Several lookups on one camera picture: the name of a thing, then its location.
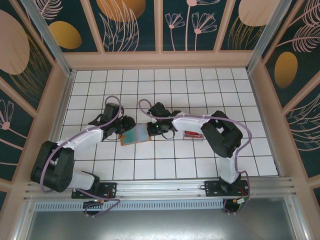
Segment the yellow oval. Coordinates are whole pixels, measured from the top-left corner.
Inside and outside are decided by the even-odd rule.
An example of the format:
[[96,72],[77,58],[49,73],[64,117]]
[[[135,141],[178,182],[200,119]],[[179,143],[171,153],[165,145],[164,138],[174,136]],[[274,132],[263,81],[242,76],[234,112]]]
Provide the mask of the yellow oval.
[[289,52],[283,52],[277,59],[274,68],[275,83],[282,89],[288,87],[297,74],[298,60]]
[[78,30],[65,21],[55,21],[49,25],[56,42],[65,49],[80,47],[82,40]]
[[0,69],[12,75],[21,74],[29,62],[28,35],[20,23],[0,10]]
[[279,0],[241,0],[239,18],[247,26],[259,27],[269,22]]
[[146,9],[146,0],[96,0],[100,10],[109,19],[116,22],[129,22],[130,19],[125,17],[125,8],[131,9],[135,18],[139,18]]

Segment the dark teal wallpaper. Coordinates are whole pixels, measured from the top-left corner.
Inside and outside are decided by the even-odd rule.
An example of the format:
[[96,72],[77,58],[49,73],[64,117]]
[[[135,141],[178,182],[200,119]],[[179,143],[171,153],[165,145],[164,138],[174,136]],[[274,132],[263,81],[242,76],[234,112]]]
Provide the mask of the dark teal wallpaper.
[[320,174],[320,84],[286,115],[309,178]]
[[5,191],[0,191],[0,212],[1,212],[2,206],[5,203],[6,196],[7,196],[7,193]]
[[288,10],[286,11],[286,14],[284,15],[282,21],[280,22],[277,30],[275,31],[273,37],[271,38],[270,42],[268,43],[268,45],[266,46],[265,50],[264,50],[263,53],[262,53],[262,58],[263,58],[263,59],[265,58],[265,55],[266,55],[267,52],[269,51],[272,43],[274,42],[276,36],[278,35],[280,29],[281,29],[282,26],[284,25],[285,21],[287,20],[289,14],[290,14],[290,12],[291,12],[291,10],[294,8],[294,6],[295,6],[296,3],[297,3],[297,0],[292,0],[290,6],[289,6],[289,8],[288,8]]
[[221,50],[253,50],[277,1],[236,0]]
[[36,4],[64,53],[97,52],[80,0],[37,0]]
[[213,50],[225,6],[225,0],[164,0],[163,50]]
[[42,42],[44,43],[44,45],[46,46],[46,49],[48,49],[51,57],[56,60],[55,56],[53,55],[53,53],[51,52],[50,48],[48,47],[47,43],[44,41],[44,39],[42,38],[40,32],[38,31],[37,27],[35,26],[34,22],[31,20],[31,18],[29,17],[29,15],[27,14],[27,11],[24,7],[24,5],[21,3],[21,0],[17,0],[18,4],[20,5],[21,9],[24,11],[24,13],[26,14],[26,16],[29,19],[29,22],[32,24],[34,30],[36,31],[36,33],[39,35],[39,37],[41,38]]
[[0,179],[11,181],[33,117],[0,90]]
[[8,0],[0,4],[0,77],[34,109],[52,65]]
[[282,107],[320,71],[319,16],[319,1],[304,1],[265,65]]
[[320,207],[320,187],[313,189],[314,195],[316,200],[318,201],[319,207]]
[[90,0],[106,52],[155,51],[154,0]]

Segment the flower illustration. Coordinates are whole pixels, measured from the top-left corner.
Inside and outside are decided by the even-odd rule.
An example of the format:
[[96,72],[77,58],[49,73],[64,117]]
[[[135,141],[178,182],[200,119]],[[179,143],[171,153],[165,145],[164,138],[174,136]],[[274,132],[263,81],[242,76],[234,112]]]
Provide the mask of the flower illustration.
[[186,0],[188,4],[188,12],[186,14],[186,28],[185,28],[185,50],[188,51],[188,26],[189,26],[189,15],[190,8],[198,5],[211,5],[217,4],[220,0]]
[[173,51],[175,51],[176,49],[175,49],[175,44],[174,44],[174,38],[172,35],[172,29],[183,27],[185,25],[185,22],[183,21],[181,13],[179,13],[179,14],[174,13],[174,14],[172,14],[172,16],[170,13],[167,13],[165,15],[165,20],[170,28],[172,47],[173,47]]
[[195,43],[194,43],[194,50],[197,50],[197,38],[198,34],[205,34],[214,32],[217,30],[217,25],[214,25],[216,19],[214,18],[214,13],[208,14],[204,13],[201,15],[199,19],[199,13],[192,14],[192,25],[194,28],[195,33]]
[[197,5],[210,5],[210,4],[217,4],[220,0],[186,0],[186,3],[190,7],[194,7]]
[[3,99],[0,100],[0,129],[8,130],[10,128],[10,121],[14,114],[15,105],[8,101],[7,107]]
[[[9,130],[17,135],[19,135],[20,137],[23,137],[26,139],[25,136],[21,135],[20,133],[12,130],[10,128],[10,122],[12,119],[12,116],[14,114],[14,109],[15,109],[15,105],[8,101],[7,105],[5,103],[5,101],[3,99],[0,100],[0,130]],[[6,141],[2,138],[0,138],[0,142],[4,143],[8,146],[11,146],[13,148],[19,149],[19,150],[23,150],[23,147],[20,147],[18,145],[15,145],[9,141]],[[8,163],[8,162],[0,162],[0,165],[10,165],[10,166],[17,166],[17,163]]]

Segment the red object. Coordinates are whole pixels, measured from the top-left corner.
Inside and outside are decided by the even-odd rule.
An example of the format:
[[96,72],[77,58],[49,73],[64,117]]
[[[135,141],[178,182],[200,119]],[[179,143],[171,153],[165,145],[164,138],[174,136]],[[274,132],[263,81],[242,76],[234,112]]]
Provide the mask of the red object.
[[184,131],[184,136],[195,139],[202,139],[204,137],[202,134],[193,131]]

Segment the small card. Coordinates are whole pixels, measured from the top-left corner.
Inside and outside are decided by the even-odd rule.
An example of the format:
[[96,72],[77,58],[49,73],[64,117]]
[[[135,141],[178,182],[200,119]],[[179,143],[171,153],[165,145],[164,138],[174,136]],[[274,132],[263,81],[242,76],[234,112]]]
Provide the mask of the small card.
[[194,141],[203,142],[204,135],[201,133],[193,132],[193,131],[183,131],[182,139],[187,141],[194,140]]
[[147,130],[147,124],[137,124],[134,128],[122,134],[120,141],[121,146],[151,141],[151,137]]

